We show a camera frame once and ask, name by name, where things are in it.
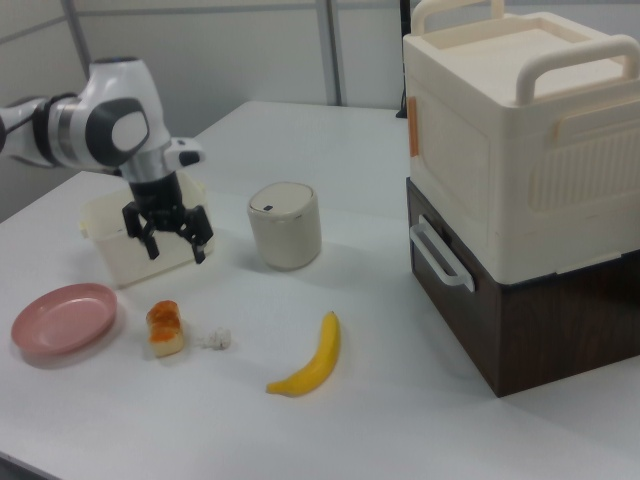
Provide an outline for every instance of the transparent plastic tub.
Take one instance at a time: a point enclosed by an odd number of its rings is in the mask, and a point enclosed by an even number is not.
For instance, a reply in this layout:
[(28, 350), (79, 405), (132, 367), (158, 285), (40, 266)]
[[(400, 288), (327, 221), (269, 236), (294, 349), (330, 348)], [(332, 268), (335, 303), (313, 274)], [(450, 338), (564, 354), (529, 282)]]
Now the transparent plastic tub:
[[(202, 205), (210, 219), (204, 186), (182, 171), (177, 175), (184, 206)], [(84, 204), (81, 210), (80, 231), (94, 243), (118, 286), (124, 287), (194, 261), (191, 245), (169, 232), (154, 233), (160, 255), (150, 260), (144, 245), (127, 235), (122, 208), (131, 201), (131, 191), (124, 188)], [(213, 241), (212, 238), (207, 243), (206, 254), (213, 251)]]

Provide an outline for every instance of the bread roll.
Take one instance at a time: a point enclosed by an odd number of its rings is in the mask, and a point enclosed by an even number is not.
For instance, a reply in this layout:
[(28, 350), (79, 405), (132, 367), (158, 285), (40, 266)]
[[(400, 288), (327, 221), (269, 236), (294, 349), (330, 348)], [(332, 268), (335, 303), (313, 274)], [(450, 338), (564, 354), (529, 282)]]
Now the bread roll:
[(147, 314), (149, 345), (156, 357), (178, 353), (184, 347), (178, 305), (171, 300), (156, 303)]

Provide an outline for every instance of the lid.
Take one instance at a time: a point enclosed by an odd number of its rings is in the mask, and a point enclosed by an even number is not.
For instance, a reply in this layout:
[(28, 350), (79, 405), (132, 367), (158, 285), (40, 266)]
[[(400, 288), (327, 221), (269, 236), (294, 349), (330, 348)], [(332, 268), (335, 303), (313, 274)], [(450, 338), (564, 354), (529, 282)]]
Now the lid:
[[(608, 35), (548, 13), (505, 17), (431, 32), (420, 37), (443, 66), (504, 105), (516, 104), (516, 84), (523, 67), (542, 55), (603, 40)], [(617, 80), (621, 65), (603, 59), (558, 68), (542, 75), (536, 98)]]
[(256, 193), (249, 202), (250, 213), (272, 220), (301, 215), (310, 205), (315, 192), (308, 185), (280, 182)]

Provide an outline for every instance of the storage box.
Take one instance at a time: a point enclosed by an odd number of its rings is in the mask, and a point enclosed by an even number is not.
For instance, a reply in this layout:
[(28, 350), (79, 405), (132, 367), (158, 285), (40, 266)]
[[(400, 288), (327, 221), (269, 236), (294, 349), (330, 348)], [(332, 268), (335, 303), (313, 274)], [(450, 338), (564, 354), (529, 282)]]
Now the storage box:
[[(202, 205), (209, 215), (205, 190), (182, 171), (177, 172), (186, 208)], [(153, 234), (160, 255), (150, 260), (147, 249), (136, 238), (129, 238), (122, 216), (122, 208), (133, 201), (129, 188), (96, 198), (81, 210), (80, 230), (85, 238), (93, 241), (109, 269), (115, 283), (124, 287), (151, 275), (194, 261), (191, 245), (171, 232)], [(207, 242), (206, 254), (213, 251), (213, 238)]]
[(410, 179), (407, 197), (413, 272), (497, 396), (640, 354), (639, 251), (501, 285)]
[(405, 37), (411, 179), (503, 285), (640, 249), (640, 46), (503, 15)]

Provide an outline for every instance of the white box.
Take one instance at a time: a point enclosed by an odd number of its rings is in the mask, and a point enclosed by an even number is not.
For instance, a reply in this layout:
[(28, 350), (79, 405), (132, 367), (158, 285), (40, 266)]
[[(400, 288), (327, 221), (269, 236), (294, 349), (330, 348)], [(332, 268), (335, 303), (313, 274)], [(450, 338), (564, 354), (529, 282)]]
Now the white box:
[[(184, 206), (202, 205), (210, 219), (204, 186), (182, 171), (177, 175)], [(93, 241), (118, 286), (124, 287), (194, 261), (191, 245), (186, 240), (172, 232), (158, 231), (153, 237), (160, 255), (150, 260), (145, 246), (127, 235), (122, 208), (131, 201), (131, 190), (124, 188), (84, 204), (81, 210), (80, 230), (85, 238)], [(206, 254), (213, 251), (213, 238), (207, 242), (204, 251)]]
[(513, 284), (640, 248), (640, 45), (556, 15), (404, 39), (411, 179), (491, 276)]

